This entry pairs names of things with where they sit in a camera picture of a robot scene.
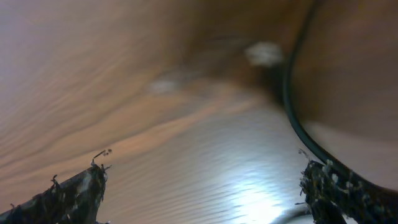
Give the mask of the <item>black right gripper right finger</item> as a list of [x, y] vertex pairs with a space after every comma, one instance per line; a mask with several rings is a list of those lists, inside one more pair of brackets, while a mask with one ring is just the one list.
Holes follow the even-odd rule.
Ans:
[[308, 158], [300, 179], [305, 204], [314, 223], [397, 224], [397, 191], [367, 182], [349, 171], [338, 172], [332, 161], [326, 164]]

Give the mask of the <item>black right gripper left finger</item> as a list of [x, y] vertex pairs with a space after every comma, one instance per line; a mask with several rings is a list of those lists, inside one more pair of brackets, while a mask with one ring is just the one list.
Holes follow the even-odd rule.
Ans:
[[44, 192], [1, 214], [1, 224], [98, 224], [109, 167], [97, 164], [60, 183], [57, 177]]

